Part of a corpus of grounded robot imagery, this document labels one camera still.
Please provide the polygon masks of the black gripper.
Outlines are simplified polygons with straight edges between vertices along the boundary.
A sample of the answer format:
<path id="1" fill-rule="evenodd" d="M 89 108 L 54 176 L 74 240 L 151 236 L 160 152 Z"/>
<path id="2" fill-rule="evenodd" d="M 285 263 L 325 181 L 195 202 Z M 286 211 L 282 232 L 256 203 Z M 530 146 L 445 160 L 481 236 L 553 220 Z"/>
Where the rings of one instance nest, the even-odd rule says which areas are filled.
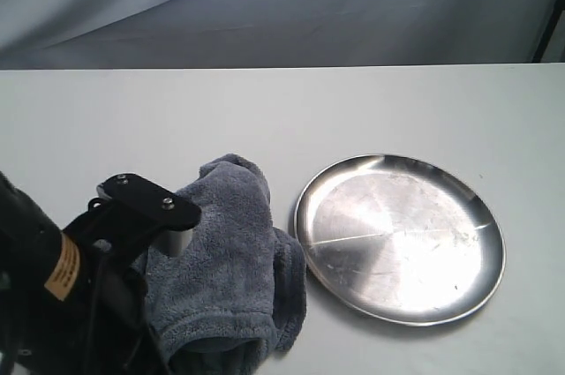
<path id="1" fill-rule="evenodd" d="M 90 209 L 64 230 L 81 252 L 83 321 L 67 343 L 67 374 L 166 374 L 147 320 L 147 283 L 133 262 L 151 245 L 149 224 L 126 209 Z"/>

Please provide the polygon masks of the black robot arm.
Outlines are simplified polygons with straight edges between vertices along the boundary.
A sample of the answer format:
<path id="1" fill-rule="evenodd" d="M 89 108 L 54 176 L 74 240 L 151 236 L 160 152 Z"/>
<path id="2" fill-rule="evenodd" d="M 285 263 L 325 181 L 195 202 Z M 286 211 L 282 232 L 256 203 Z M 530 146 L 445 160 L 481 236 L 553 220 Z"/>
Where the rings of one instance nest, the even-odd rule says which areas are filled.
<path id="1" fill-rule="evenodd" d="M 65 229 L 1 181 L 1 371 L 166 374 L 133 261 L 149 234 L 94 199 Z"/>

